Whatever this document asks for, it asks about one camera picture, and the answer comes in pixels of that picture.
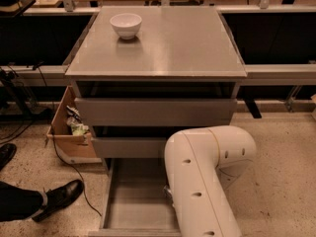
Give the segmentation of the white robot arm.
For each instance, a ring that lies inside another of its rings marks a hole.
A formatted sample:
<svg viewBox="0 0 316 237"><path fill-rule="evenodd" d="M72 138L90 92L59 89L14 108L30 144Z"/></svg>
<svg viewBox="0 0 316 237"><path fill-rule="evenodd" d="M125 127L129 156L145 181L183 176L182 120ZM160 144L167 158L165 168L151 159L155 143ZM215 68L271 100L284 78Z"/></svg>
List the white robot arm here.
<svg viewBox="0 0 316 237"><path fill-rule="evenodd" d="M254 161L246 130L213 126L178 131L165 145L165 167L182 237L242 237L224 190Z"/></svg>

